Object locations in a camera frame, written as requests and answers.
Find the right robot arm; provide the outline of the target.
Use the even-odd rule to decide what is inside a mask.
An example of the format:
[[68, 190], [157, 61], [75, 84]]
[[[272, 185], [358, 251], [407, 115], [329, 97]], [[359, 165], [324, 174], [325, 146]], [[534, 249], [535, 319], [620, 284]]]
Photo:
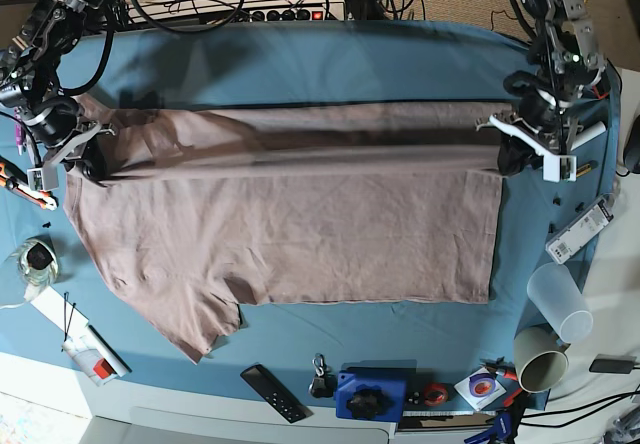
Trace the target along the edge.
[[[97, 144], [111, 134], [110, 124], [88, 117], [77, 98], [102, 77], [115, 35], [117, 0], [38, 0], [19, 34], [1, 57], [1, 104], [12, 110], [33, 153], [26, 176], [30, 188], [58, 187], [58, 169], [79, 168], [100, 180], [106, 164]], [[107, 35], [92, 78], [76, 88], [61, 85], [57, 68], [93, 25], [104, 23]]]

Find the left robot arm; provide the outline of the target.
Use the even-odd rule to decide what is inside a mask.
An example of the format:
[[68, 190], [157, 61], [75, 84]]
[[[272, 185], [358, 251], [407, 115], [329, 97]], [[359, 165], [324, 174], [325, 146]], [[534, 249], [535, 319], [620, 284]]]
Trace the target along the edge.
[[605, 131], [583, 125], [576, 106], [583, 97], [608, 96], [607, 62], [584, 0], [509, 0], [529, 38], [532, 71], [503, 80], [514, 99], [510, 110], [492, 114], [485, 126], [501, 134], [497, 167], [504, 177], [526, 167], [547, 182], [577, 178], [575, 150]]

